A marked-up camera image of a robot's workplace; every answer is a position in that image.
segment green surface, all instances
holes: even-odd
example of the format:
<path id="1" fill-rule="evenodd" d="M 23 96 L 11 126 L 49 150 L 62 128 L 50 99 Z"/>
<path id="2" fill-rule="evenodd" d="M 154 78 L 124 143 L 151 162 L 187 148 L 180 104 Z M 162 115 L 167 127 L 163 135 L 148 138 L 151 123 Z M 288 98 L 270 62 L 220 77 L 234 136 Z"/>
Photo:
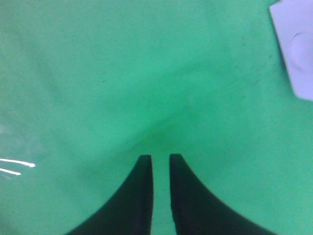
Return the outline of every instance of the green surface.
<path id="1" fill-rule="evenodd" d="M 175 234 L 168 157 L 247 218 L 313 234 L 313 103 L 273 0 L 0 1 L 0 234 L 64 234 L 153 155 L 152 234 Z"/>

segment white card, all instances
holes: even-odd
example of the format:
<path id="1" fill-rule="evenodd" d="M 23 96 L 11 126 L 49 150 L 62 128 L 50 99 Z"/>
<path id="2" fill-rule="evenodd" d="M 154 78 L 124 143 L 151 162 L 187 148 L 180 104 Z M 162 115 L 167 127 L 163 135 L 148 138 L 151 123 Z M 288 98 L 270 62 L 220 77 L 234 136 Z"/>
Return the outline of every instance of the white card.
<path id="1" fill-rule="evenodd" d="M 269 10 L 293 92 L 313 101 L 313 0 L 282 0 Z"/>

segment green floor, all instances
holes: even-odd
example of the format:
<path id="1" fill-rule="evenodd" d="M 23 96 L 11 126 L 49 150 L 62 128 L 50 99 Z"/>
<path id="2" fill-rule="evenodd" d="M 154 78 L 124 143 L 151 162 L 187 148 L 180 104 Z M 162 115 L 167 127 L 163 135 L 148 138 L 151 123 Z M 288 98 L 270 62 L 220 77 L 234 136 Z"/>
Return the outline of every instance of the green floor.
<path id="1" fill-rule="evenodd" d="M 274 0 L 0 1 L 0 234 L 61 235 L 152 154 L 153 235 L 174 235 L 170 153 L 280 235 L 313 234 L 313 103 L 292 92 Z"/>

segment black object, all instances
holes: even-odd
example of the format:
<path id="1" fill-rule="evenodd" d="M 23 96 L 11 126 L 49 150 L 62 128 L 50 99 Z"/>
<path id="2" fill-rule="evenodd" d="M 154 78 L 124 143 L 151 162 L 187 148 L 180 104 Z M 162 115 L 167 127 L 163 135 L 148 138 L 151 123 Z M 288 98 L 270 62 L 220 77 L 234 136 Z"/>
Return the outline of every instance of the black object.
<path id="1" fill-rule="evenodd" d="M 181 154 L 170 156 L 171 208 L 178 235 L 275 235 L 212 194 Z"/>
<path id="2" fill-rule="evenodd" d="M 153 210 L 150 155 L 142 155 L 116 193 L 67 235 L 149 235 Z"/>

